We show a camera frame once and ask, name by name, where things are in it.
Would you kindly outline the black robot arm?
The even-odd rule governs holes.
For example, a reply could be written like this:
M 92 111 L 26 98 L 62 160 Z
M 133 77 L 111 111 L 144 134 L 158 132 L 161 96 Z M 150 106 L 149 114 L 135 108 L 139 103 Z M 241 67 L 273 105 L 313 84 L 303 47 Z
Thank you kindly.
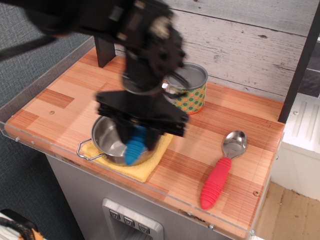
M 135 126 L 145 127 L 148 150 L 164 133 L 182 136 L 188 116 L 166 100 L 164 77 L 173 76 L 185 88 L 183 39 L 172 25 L 173 12 L 162 0 L 11 0 L 24 10 L 43 36 L 4 48 L 2 61 L 52 43 L 69 33 L 94 36 L 125 48 L 122 91 L 96 95 L 101 116 L 112 118 L 120 140 L 132 139 Z

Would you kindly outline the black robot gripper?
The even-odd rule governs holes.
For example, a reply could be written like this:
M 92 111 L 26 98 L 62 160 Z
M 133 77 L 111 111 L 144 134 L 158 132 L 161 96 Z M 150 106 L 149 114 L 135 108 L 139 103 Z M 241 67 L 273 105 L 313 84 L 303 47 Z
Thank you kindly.
M 155 95 L 138 95 L 129 91 L 104 91 L 96 95 L 98 113 L 111 118 L 116 125 L 118 136 L 126 144 L 134 125 L 146 129 L 144 144 L 153 151 L 164 133 L 182 137 L 187 113 L 170 103 L 160 92 Z

